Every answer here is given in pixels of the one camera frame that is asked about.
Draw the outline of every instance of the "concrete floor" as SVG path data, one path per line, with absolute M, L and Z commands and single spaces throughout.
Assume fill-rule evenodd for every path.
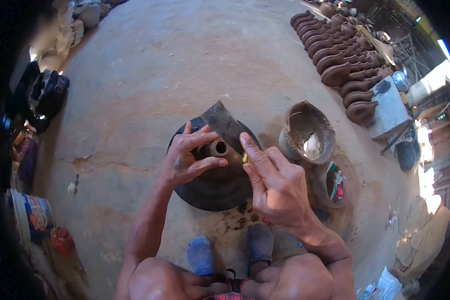
M 265 147 L 276 143 L 292 104 L 322 110 L 336 132 L 336 158 L 348 158 L 355 177 L 350 205 L 330 223 L 353 253 L 355 290 L 393 266 L 398 225 L 385 231 L 385 223 L 418 182 L 391 153 L 380 156 L 384 145 L 350 122 L 340 96 L 320 82 L 289 24 L 306 9 L 299 0 L 131 0 L 72 51 L 63 69 L 68 100 L 41 139 L 34 194 L 71 232 L 94 299 L 114 294 L 132 219 L 171 136 L 217 100 Z M 252 213 L 200 211 L 173 194 L 158 256 L 187 268 L 187 244 L 205 234 L 222 267 L 243 278 Z M 243 230 L 226 230 L 243 217 Z M 272 230 L 275 258 L 304 251 Z

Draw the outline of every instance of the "metal blade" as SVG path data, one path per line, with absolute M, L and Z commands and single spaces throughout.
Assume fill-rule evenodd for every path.
M 232 117 L 228 109 L 225 108 L 222 101 L 217 101 L 210 106 L 200 116 L 211 129 L 215 131 L 222 139 L 232 147 L 238 154 L 243 155 L 244 151 L 240 144 L 240 133 L 245 130 L 240 126 L 237 120 Z

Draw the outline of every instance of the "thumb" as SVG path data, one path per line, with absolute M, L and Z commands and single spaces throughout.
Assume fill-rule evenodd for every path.
M 244 164 L 243 170 L 248 174 L 253 190 L 253 208 L 262 212 L 262 208 L 266 205 L 267 189 L 264 181 L 253 164 Z
M 194 177 L 199 176 L 205 171 L 218 167 L 225 167 L 228 165 L 228 160 L 226 158 L 218 158 L 215 156 L 206 157 L 204 159 L 194 162 L 189 168 L 189 175 Z

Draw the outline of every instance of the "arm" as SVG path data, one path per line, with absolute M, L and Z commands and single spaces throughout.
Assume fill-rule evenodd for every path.
M 216 140 L 218 135 L 210 132 L 208 125 L 192 134 L 191 131 L 192 124 L 187 122 L 183 134 L 175 135 L 150 195 L 133 221 L 118 276 L 114 297 L 116 300 L 130 298 L 128 281 L 133 272 L 141 261 L 157 255 L 162 242 L 168 202 L 175 187 L 192 181 L 208 169 L 228 164 L 226 159 L 216 157 L 196 161 L 192 150 Z
M 246 133 L 240 142 L 251 162 L 243 169 L 252 183 L 253 208 L 322 260 L 333 277 L 333 299 L 356 299 L 352 256 L 342 238 L 312 212 L 304 169 L 291 164 L 276 147 L 261 151 Z

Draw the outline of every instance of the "blue slipper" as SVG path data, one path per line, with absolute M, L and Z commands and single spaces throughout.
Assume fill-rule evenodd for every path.
M 199 276 L 215 274 L 213 245 L 206 236 L 197 237 L 188 244 L 186 260 L 192 272 Z
M 274 249 L 274 235 L 267 226 L 255 224 L 248 227 L 246 232 L 248 247 L 248 273 L 250 267 L 256 262 L 272 263 L 272 250 Z

